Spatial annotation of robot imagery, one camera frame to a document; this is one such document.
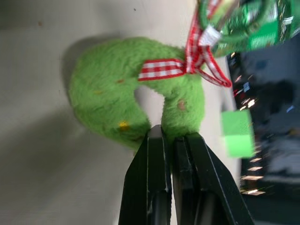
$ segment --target red gingham ribbon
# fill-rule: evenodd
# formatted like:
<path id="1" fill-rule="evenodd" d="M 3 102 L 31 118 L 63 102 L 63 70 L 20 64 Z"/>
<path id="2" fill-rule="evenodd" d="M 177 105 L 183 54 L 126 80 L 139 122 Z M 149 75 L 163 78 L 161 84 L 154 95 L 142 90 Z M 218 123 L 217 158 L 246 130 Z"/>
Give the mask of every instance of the red gingham ribbon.
<path id="1" fill-rule="evenodd" d="M 208 17 L 211 17 L 222 0 L 210 0 Z M 202 30 L 195 11 L 186 45 L 185 61 L 178 59 L 147 60 L 139 74 L 139 81 L 173 78 L 184 74 L 200 74 L 205 80 L 218 85 L 231 87 L 232 83 L 223 74 L 213 58 L 210 47 L 221 38 L 220 33 L 208 26 Z M 213 76 L 201 70 L 206 63 Z"/>

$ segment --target green cube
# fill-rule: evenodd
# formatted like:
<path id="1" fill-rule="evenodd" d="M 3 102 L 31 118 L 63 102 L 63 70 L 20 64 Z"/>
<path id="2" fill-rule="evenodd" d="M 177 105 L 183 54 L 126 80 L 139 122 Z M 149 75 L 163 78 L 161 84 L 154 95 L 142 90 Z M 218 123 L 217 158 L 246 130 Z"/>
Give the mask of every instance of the green cube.
<path id="1" fill-rule="evenodd" d="M 249 110 L 222 113 L 223 139 L 229 155 L 250 158 L 255 151 L 255 139 Z"/>

